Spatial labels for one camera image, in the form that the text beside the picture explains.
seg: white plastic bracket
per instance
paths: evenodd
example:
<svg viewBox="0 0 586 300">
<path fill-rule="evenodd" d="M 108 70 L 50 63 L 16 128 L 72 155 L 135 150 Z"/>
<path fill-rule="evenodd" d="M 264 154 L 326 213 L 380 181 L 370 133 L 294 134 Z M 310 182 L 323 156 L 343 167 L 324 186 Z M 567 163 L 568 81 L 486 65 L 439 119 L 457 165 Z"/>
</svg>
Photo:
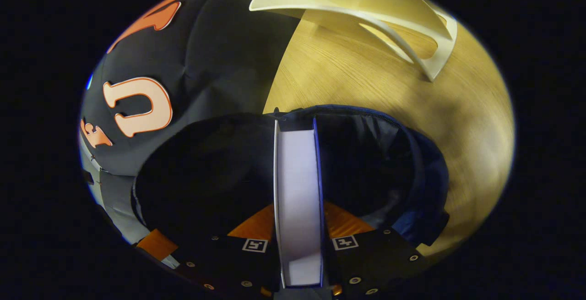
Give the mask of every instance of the white plastic bracket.
<svg viewBox="0 0 586 300">
<path fill-rule="evenodd" d="M 358 39 L 422 70 L 434 81 L 450 57 L 458 31 L 454 18 L 425 0 L 252 0 L 251 11 L 270 11 L 303 18 L 333 31 L 358 35 Z M 431 37 L 437 43 L 433 56 L 421 59 L 387 23 L 400 25 Z M 381 35 L 396 45 L 388 43 Z"/>
</svg>

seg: orange tape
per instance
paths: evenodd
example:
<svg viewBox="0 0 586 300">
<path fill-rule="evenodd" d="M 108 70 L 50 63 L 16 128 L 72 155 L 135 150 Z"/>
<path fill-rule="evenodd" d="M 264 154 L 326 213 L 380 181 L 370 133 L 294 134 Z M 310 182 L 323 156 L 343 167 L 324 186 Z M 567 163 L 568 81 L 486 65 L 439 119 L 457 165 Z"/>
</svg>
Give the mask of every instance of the orange tape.
<svg viewBox="0 0 586 300">
<path fill-rule="evenodd" d="M 331 202 L 324 203 L 324 211 L 330 238 L 345 237 L 374 230 L 370 224 L 350 214 L 343 208 L 331 204 Z"/>
<path fill-rule="evenodd" d="M 275 210 L 273 204 L 270 204 L 230 231 L 228 236 L 270 240 L 274 226 Z"/>
<path fill-rule="evenodd" d="M 154 229 L 149 235 L 142 238 L 136 247 L 142 248 L 159 261 L 167 258 L 179 248 L 174 242 L 170 241 L 169 238 L 161 234 L 158 229 Z"/>
<path fill-rule="evenodd" d="M 261 287 L 260 288 L 260 294 L 262 294 L 263 296 L 266 296 L 266 297 L 272 296 L 272 292 L 271 291 L 268 291 L 264 287 Z"/>
<path fill-rule="evenodd" d="M 336 284 L 331 289 L 331 294 L 334 296 L 342 294 L 342 286 L 340 284 Z"/>
</svg>

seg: wood grain surface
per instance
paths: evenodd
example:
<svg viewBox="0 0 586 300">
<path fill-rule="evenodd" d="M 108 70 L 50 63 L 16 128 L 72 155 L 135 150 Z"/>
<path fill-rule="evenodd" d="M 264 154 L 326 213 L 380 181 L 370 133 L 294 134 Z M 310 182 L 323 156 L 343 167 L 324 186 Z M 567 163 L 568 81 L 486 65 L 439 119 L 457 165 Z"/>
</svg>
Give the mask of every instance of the wood grain surface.
<svg viewBox="0 0 586 300">
<path fill-rule="evenodd" d="M 420 56 L 435 43 L 392 25 Z M 456 249 L 487 218 L 509 176 L 515 147 L 511 101 L 496 65 L 461 24 L 452 56 L 435 82 L 398 58 L 301 20 L 278 68 L 264 113 L 316 104 L 347 104 L 385 112 L 432 139 L 444 154 L 450 185 L 448 225 L 431 262 Z"/>
</svg>

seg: black background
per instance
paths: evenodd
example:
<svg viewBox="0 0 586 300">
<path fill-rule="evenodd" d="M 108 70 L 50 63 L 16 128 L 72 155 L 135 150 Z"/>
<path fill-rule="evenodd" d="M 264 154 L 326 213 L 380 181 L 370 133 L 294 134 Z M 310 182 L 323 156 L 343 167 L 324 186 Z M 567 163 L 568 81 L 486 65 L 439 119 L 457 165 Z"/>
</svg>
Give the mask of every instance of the black background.
<svg viewBox="0 0 586 300">
<path fill-rule="evenodd" d="M 2 280 L 2 298 L 210 298 L 131 249 L 94 208 L 78 170 L 87 79 L 113 40 L 159 1 L 3 0 L 4 165 L 16 179 L 5 181 L 12 210 L 4 254 L 14 273 Z M 396 298 L 584 298 L 584 62 L 575 50 L 584 29 L 574 31 L 582 1 L 433 1 L 475 33 L 503 73 L 517 121 L 515 165 L 481 229 Z"/>
</svg>

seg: white divider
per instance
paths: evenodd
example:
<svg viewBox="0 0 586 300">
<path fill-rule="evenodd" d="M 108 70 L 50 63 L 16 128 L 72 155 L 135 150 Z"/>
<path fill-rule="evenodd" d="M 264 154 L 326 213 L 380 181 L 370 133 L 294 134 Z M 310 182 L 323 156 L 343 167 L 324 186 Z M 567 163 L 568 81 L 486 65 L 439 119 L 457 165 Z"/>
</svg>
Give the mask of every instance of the white divider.
<svg viewBox="0 0 586 300">
<path fill-rule="evenodd" d="M 275 122 L 274 208 L 283 288 L 320 287 L 322 198 L 314 130 L 280 131 Z"/>
</svg>

